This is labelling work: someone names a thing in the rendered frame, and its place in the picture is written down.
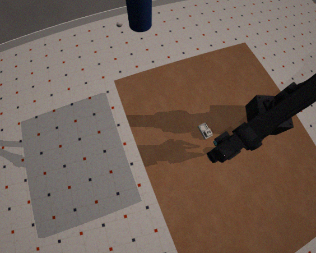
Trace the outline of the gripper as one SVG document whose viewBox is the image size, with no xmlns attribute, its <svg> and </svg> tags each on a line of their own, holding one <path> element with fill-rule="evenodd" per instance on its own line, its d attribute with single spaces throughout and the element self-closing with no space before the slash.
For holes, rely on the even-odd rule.
<svg viewBox="0 0 316 253">
<path fill-rule="evenodd" d="M 229 135 L 229 133 L 227 131 L 225 131 L 223 134 L 221 134 L 220 136 L 218 136 L 217 138 L 214 139 L 213 143 L 214 145 L 218 145 L 217 142 L 219 142 L 221 139 L 227 137 Z M 230 135 L 229 135 L 230 136 Z M 236 154 L 234 154 L 233 156 L 231 156 L 228 160 L 232 159 L 233 157 L 235 157 L 236 155 L 238 155 L 241 152 L 241 150 L 239 152 L 236 152 Z"/>
</svg>

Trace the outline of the white rectangular tray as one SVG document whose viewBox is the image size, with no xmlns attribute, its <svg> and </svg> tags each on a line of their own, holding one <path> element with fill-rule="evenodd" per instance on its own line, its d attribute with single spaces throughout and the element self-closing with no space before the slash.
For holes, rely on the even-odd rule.
<svg viewBox="0 0 316 253">
<path fill-rule="evenodd" d="M 199 125 L 199 126 L 198 126 L 198 129 L 200 130 L 200 132 L 201 132 L 201 134 L 202 134 L 202 136 L 203 136 L 204 139 L 207 139 L 207 138 L 209 138 L 209 137 L 212 136 L 212 135 L 210 135 L 209 137 L 205 137 L 205 135 L 204 135 L 204 133 L 203 133 L 205 130 L 208 130 L 208 129 L 209 129 L 208 126 L 206 125 L 206 123 L 203 123 L 203 124 Z"/>
</svg>

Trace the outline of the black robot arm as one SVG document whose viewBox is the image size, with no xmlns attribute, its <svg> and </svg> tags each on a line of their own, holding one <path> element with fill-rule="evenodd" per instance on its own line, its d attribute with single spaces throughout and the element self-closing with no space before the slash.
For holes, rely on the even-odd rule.
<svg viewBox="0 0 316 253">
<path fill-rule="evenodd" d="M 218 146 L 206 153 L 208 159 L 212 163 L 217 161 L 223 163 L 242 148 L 251 151 L 259 148 L 262 140 L 276 127 L 314 102 L 316 102 L 316 74 L 302 83 L 291 83 L 274 98 L 265 99 L 263 105 L 266 112 L 255 116 L 248 123 L 244 122 L 232 131 L 233 135 L 217 142 Z"/>
</svg>

